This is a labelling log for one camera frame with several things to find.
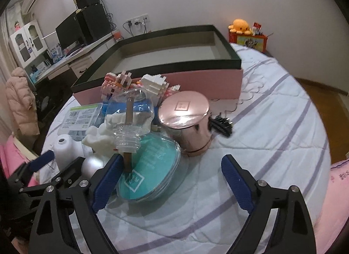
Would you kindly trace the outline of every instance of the red box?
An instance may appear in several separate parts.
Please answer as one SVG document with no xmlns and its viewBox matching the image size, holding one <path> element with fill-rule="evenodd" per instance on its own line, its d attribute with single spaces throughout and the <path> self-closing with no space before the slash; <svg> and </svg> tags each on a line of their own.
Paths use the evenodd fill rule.
<svg viewBox="0 0 349 254">
<path fill-rule="evenodd" d="M 264 34 L 246 35 L 229 32 L 229 42 L 247 46 L 263 53 L 265 52 L 267 47 L 267 40 L 268 37 Z"/>
</svg>

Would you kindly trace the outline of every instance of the wooden floor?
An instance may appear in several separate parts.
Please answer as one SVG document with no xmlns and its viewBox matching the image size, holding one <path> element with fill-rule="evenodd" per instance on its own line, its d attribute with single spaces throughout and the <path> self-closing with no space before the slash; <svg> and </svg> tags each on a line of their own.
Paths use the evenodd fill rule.
<svg viewBox="0 0 349 254">
<path fill-rule="evenodd" d="M 299 81 L 306 90 L 325 126 L 332 163 L 344 160 L 349 152 L 349 112 L 338 93 Z"/>
</svg>

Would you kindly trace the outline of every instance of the rose gold canister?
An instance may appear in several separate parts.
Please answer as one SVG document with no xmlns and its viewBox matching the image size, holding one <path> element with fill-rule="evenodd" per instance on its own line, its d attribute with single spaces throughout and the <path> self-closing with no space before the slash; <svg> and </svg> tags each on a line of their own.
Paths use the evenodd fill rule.
<svg viewBox="0 0 349 254">
<path fill-rule="evenodd" d="M 159 107 L 159 121 L 169 136 L 178 142 L 188 156 L 205 152 L 211 144 L 208 130 L 208 99 L 199 92 L 178 92 Z"/>
</svg>

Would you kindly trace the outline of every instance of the product label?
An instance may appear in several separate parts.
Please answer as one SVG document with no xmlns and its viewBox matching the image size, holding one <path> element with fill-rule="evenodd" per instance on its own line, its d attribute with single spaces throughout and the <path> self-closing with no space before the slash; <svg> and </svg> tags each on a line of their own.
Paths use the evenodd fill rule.
<svg viewBox="0 0 349 254">
<path fill-rule="evenodd" d="M 71 131 L 86 131 L 90 126 L 97 107 L 98 104 L 71 108 L 69 115 L 62 123 L 62 128 Z"/>
<path fill-rule="evenodd" d="M 124 183 L 133 193 L 135 193 L 143 180 L 144 176 L 139 174 L 137 171 L 132 170 L 132 174 L 130 174 L 128 178 L 125 178 Z"/>
<path fill-rule="evenodd" d="M 187 111 L 190 101 L 178 101 L 175 110 Z"/>
</svg>

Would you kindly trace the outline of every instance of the pink pillow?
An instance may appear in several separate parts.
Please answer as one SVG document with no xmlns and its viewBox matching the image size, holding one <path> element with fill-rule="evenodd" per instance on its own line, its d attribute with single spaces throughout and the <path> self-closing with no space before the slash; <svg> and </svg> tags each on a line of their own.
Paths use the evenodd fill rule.
<svg viewBox="0 0 349 254">
<path fill-rule="evenodd" d="M 0 157 L 5 176 L 8 178 L 22 163 L 29 162 L 28 159 L 22 155 L 19 149 L 13 143 L 13 136 L 11 135 L 5 146 L 0 146 Z M 28 187 L 36 186 L 39 183 L 32 177 L 29 181 Z"/>
<path fill-rule="evenodd" d="M 349 160 L 331 167 L 325 201 L 314 226 L 316 252 L 324 254 L 349 217 Z"/>
</svg>

